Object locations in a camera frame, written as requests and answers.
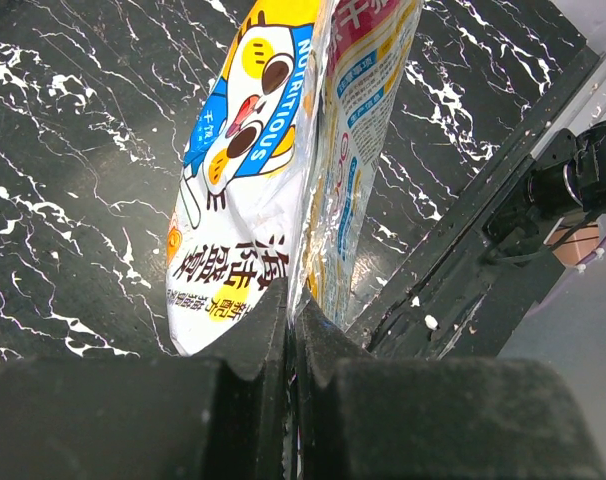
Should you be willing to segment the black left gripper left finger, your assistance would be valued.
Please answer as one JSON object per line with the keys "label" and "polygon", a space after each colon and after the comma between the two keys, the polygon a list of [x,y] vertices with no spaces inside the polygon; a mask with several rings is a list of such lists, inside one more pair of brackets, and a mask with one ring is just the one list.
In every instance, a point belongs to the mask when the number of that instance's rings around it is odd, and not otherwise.
{"label": "black left gripper left finger", "polygon": [[287,283],[191,357],[0,368],[0,479],[279,479]]}

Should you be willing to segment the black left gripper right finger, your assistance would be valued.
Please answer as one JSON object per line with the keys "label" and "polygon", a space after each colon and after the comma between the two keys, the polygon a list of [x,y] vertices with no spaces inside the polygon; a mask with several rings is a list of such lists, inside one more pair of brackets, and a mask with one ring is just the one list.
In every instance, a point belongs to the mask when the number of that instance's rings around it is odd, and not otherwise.
{"label": "black left gripper right finger", "polygon": [[604,479],[561,377],[530,360],[378,359],[304,294],[292,319],[306,479]]}

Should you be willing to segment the white cartoon pet food bag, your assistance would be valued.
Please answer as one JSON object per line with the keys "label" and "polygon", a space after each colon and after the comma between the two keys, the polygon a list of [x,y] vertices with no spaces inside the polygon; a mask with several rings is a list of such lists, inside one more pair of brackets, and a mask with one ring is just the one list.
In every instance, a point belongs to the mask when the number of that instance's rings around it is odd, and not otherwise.
{"label": "white cartoon pet food bag", "polygon": [[179,354],[203,350],[277,280],[338,326],[423,5],[257,1],[187,141],[167,237]]}

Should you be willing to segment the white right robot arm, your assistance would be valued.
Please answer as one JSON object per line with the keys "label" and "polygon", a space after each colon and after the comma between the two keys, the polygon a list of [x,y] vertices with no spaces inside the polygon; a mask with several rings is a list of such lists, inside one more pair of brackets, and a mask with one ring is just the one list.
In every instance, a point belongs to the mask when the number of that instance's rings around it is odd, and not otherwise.
{"label": "white right robot arm", "polygon": [[554,251],[606,214],[606,121],[579,135],[559,130],[484,226],[507,263]]}

